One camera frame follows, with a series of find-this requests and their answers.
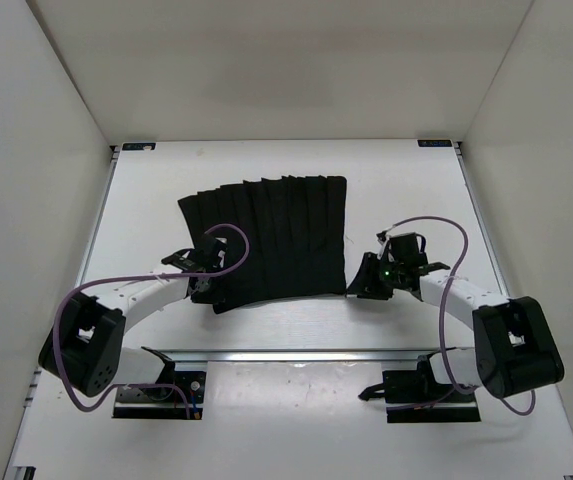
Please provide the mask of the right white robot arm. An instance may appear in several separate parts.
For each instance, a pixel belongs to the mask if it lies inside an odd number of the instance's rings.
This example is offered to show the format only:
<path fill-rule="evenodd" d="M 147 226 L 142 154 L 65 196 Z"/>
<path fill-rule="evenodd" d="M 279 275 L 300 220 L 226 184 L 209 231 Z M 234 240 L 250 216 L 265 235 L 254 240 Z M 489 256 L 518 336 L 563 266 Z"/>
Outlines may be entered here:
<path fill-rule="evenodd" d="M 405 291 L 437 307 L 440 335 L 451 316 L 474 337 L 470 347 L 441 344 L 419 357 L 414 376 L 419 396 L 437 400 L 454 386 L 485 388 L 504 400 L 562 381 L 565 368 L 537 300 L 493 293 L 455 275 L 448 265 L 429 261 L 420 234 L 380 233 L 378 241 L 380 251 L 364 254 L 348 295 L 388 300 L 395 291 Z"/>

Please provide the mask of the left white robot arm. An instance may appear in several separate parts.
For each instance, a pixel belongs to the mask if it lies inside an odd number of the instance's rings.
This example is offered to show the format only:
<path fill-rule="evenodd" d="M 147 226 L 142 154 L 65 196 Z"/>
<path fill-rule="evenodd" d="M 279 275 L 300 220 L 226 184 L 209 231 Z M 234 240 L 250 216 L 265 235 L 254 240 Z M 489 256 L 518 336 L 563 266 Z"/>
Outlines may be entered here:
<path fill-rule="evenodd" d="M 123 345 L 125 335 L 165 307 L 211 293 L 229 267 L 228 242 L 204 234 L 192 248 L 180 249 L 144 275 L 95 280 L 71 291 L 57 307 L 38 365 L 62 382 L 82 411 L 93 407 L 80 397 L 103 401 L 121 387 L 143 388 L 154 398 L 174 389 L 170 359 L 148 347 Z"/>

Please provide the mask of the black pleated skirt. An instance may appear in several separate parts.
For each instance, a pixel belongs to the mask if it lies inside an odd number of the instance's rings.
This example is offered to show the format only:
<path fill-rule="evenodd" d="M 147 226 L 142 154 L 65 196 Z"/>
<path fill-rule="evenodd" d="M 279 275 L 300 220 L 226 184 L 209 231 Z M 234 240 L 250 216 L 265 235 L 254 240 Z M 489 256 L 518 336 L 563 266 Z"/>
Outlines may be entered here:
<path fill-rule="evenodd" d="M 193 302 L 217 314 L 309 296 L 344 295 L 347 180 L 283 176 L 222 185 L 179 200 L 193 241 L 226 239 L 226 267 Z"/>

